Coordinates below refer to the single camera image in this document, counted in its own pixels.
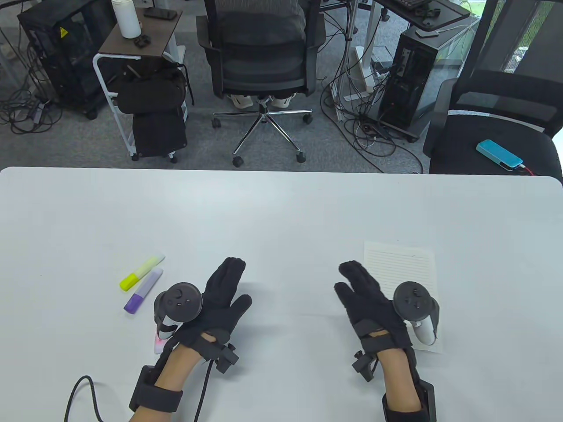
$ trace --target white water bottle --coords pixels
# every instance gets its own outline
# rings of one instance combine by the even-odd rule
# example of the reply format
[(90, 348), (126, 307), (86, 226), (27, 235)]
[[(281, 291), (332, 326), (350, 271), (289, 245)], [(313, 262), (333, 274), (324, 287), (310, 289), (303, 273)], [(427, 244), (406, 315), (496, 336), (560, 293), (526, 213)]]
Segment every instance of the white water bottle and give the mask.
[(124, 38), (137, 38), (141, 35), (141, 25), (133, 0), (111, 0), (111, 4), (121, 35)]

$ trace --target sheet of paper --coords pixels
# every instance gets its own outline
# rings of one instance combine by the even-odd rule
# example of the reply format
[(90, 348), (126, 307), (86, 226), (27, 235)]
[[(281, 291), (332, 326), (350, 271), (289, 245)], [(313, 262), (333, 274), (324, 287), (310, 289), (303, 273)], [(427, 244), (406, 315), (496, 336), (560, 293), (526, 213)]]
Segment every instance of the sheet of paper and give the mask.
[[(389, 299), (393, 298), (395, 289), (404, 281), (416, 281), (422, 284), (430, 295), (440, 303), (436, 281), (436, 262), (434, 253), (422, 248), (386, 245), (366, 241), (364, 244), (364, 267), (379, 282), (381, 291)], [(413, 348), (429, 352), (443, 353), (443, 339), (440, 336), (440, 325), (436, 343), (427, 346), (418, 341), (413, 327), (407, 322)]]

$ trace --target keyboard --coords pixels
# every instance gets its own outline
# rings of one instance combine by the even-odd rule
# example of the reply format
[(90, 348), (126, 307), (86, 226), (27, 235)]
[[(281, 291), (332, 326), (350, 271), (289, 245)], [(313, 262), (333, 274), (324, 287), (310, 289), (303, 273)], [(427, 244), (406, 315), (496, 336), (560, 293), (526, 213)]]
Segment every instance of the keyboard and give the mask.
[(414, 10), (417, 7), (427, 5), (432, 0), (393, 0), (393, 1), (407, 10)]

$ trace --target yellow highlighter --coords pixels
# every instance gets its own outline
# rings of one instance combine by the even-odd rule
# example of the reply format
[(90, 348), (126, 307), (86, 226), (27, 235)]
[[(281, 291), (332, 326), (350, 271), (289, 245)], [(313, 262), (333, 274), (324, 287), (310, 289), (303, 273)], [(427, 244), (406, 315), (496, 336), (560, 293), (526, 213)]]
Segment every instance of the yellow highlighter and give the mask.
[(156, 255), (150, 258), (147, 262), (140, 266), (137, 271), (125, 277), (123, 281), (119, 283), (119, 287), (121, 287), (123, 291), (129, 290), (131, 287), (135, 286), (139, 280), (146, 276), (150, 270), (160, 264), (163, 259), (164, 255)]

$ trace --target hand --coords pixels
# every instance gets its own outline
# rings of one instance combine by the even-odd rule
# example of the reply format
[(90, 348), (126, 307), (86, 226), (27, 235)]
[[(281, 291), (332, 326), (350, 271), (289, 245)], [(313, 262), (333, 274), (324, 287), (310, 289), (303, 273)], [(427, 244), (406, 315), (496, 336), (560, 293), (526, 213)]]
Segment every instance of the hand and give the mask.
[(397, 348), (412, 346), (405, 322), (395, 312), (393, 303), (381, 292), (379, 283), (368, 271), (356, 261), (345, 262), (338, 270), (352, 286), (350, 289), (344, 282), (334, 285), (352, 325), (362, 320), (372, 320), (391, 334)]
[[(247, 294), (241, 295), (231, 304), (245, 268), (243, 260), (227, 258), (207, 281), (202, 294), (203, 305), (200, 314), (193, 321), (182, 324), (173, 338), (190, 347), (202, 333), (230, 335), (252, 304), (252, 299)], [(222, 344), (229, 341), (228, 338), (226, 341), (224, 338), (216, 340)]]

